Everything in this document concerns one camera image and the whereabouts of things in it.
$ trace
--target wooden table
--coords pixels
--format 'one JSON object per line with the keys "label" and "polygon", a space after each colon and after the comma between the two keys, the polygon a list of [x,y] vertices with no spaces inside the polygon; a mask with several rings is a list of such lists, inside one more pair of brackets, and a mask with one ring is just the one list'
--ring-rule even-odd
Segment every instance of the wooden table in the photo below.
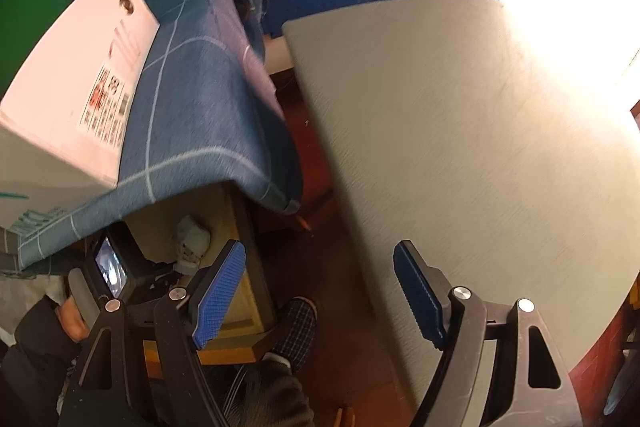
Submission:
{"label": "wooden table", "polygon": [[[249,363],[263,354],[286,333],[276,324],[273,303],[262,272],[253,232],[239,191],[231,185],[196,188],[130,214],[125,221],[146,258],[173,262],[175,227],[186,215],[211,233],[211,244],[200,267],[210,266],[229,239],[239,239],[246,248],[246,270],[231,301],[218,336],[198,352],[206,365]],[[186,286],[191,277],[184,276]],[[156,343],[145,341],[149,372],[159,375]]]}

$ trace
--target gray fabric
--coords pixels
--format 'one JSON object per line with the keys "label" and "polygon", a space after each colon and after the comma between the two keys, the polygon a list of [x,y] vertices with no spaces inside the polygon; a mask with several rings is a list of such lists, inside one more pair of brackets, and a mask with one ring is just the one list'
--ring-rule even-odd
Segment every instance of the gray fabric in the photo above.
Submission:
{"label": "gray fabric", "polygon": [[440,353],[394,275],[411,239],[481,298],[530,298],[571,368],[640,269],[640,134],[494,0],[395,0],[284,25],[408,397]]}
{"label": "gray fabric", "polygon": [[45,295],[62,304],[66,298],[64,278],[38,275],[21,280],[0,275],[0,328],[13,334],[20,320]]}
{"label": "gray fabric", "polygon": [[230,427],[313,427],[314,413],[300,381],[283,363],[249,368],[227,416]]}

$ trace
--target hand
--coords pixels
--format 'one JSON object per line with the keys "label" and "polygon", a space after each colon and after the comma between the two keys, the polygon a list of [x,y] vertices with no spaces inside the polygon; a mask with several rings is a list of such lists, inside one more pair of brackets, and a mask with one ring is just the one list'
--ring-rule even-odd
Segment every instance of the hand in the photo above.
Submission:
{"label": "hand", "polygon": [[83,341],[89,336],[89,327],[82,320],[82,315],[73,297],[69,297],[62,306],[56,308],[56,315],[62,329],[75,343]]}

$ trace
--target bright light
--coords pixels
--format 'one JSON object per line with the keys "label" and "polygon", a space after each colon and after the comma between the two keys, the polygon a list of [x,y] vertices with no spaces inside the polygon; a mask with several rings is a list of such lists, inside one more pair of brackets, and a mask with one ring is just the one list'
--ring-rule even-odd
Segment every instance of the bright light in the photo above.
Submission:
{"label": "bright light", "polygon": [[118,283],[118,272],[113,264],[109,267],[109,282],[115,286]]}
{"label": "bright light", "polygon": [[616,85],[640,49],[640,0],[501,1],[530,44],[581,82]]}

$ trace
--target blue checkered cloth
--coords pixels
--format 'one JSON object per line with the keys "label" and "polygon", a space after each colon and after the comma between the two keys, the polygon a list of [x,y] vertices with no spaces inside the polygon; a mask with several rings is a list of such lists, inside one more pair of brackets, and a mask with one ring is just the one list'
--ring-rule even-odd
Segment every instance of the blue checkered cloth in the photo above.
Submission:
{"label": "blue checkered cloth", "polygon": [[30,237],[0,230],[0,252],[9,254],[0,271],[202,185],[233,181],[266,208],[299,208],[298,156],[263,65],[264,0],[146,2],[160,28],[132,102],[116,189]]}

